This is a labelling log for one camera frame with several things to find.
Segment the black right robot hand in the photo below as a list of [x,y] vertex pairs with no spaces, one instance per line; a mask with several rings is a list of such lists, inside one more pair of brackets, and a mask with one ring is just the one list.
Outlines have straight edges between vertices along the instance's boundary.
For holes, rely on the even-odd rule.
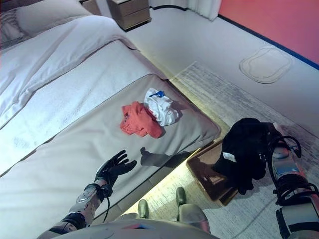
[[275,126],[270,122],[262,122],[260,123],[262,136],[261,136],[261,143],[262,143],[262,155],[268,155],[268,149],[272,144],[272,141],[278,137],[281,137],[282,134],[276,130]]

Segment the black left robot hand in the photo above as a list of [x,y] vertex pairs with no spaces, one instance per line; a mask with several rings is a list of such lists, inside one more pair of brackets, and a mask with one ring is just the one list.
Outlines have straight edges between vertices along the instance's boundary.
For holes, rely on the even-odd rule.
[[126,151],[122,150],[99,168],[94,182],[104,180],[108,185],[113,187],[120,175],[130,172],[136,165],[137,161],[129,161]]

